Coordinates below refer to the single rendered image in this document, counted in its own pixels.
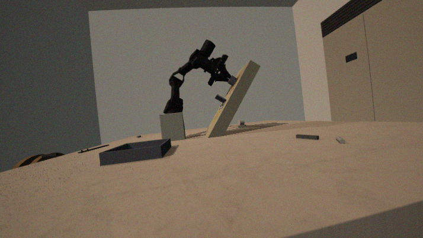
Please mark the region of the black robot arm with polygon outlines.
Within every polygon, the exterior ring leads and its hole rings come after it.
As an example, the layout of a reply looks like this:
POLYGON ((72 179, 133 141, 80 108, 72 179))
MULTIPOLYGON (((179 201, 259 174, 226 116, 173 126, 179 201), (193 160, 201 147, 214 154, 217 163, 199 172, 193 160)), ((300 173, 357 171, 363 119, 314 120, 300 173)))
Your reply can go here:
POLYGON ((169 78, 169 85, 171 86, 171 98, 166 103, 164 114, 182 112, 183 110, 183 100, 180 98, 180 86, 184 82, 184 76, 191 69, 203 68, 204 64, 212 54, 215 44, 210 40, 205 40, 202 48, 200 50, 196 49, 194 53, 190 56, 189 61, 179 67, 179 69, 172 73, 169 78), (183 75, 183 80, 178 79, 174 75, 180 73, 183 75))

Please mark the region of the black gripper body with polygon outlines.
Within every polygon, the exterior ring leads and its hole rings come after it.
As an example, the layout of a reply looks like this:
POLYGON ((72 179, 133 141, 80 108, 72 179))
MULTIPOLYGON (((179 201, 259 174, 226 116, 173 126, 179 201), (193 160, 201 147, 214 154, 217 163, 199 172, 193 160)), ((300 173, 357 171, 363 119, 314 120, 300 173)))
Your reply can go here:
POLYGON ((225 62, 227 61, 227 59, 228 59, 228 57, 229 56, 227 56, 227 55, 223 55, 222 57, 221 57, 221 59, 220 59, 220 61, 216 64, 215 62, 212 62, 212 59, 208 59, 207 61, 206 61, 206 63, 204 64, 204 67, 203 67, 203 69, 204 69, 204 72, 208 72, 208 73, 210 73, 211 74, 211 78, 209 79, 209 81, 208 81, 208 84, 210 85, 210 86, 212 86, 212 84, 213 84, 213 82, 214 82, 214 80, 216 80, 217 79, 217 77, 218 77, 218 75, 219 75, 219 71, 221 72, 221 70, 223 69, 223 67, 224 67, 224 65, 225 65, 225 62), (218 69, 218 70, 217 70, 218 69))

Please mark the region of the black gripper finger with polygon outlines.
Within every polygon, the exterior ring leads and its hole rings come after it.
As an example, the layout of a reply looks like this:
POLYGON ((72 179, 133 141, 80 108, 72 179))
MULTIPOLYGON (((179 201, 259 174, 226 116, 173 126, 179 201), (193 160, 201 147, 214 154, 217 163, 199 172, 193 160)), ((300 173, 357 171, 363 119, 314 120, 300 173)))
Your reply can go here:
MULTIPOLYGON (((225 64, 226 65, 226 64, 225 64)), ((225 76, 227 78, 231 78, 230 73, 227 71, 226 66, 224 65, 223 69, 221 70, 221 72, 219 73, 222 76, 225 76)))
POLYGON ((215 80, 215 82, 216 82, 216 81, 224 81, 224 82, 228 82, 228 81, 229 81, 229 79, 228 79, 227 77, 225 77, 225 76, 218 75, 218 77, 217 77, 217 79, 215 80))

